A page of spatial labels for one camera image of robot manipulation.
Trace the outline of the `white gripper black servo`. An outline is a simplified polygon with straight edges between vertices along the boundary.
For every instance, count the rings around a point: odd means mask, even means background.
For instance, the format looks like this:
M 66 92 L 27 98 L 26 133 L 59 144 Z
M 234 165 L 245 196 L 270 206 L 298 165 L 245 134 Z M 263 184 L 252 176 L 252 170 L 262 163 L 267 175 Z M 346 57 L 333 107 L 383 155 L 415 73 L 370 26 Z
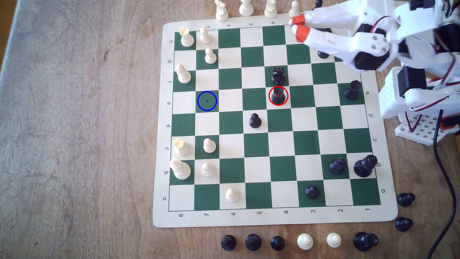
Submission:
M 346 28 L 353 23 L 353 37 L 315 29 Z M 393 0 L 355 0 L 316 8 L 292 17 L 290 27 L 298 42 L 345 62 L 353 60 L 361 71 L 382 71 L 399 51 L 400 17 Z

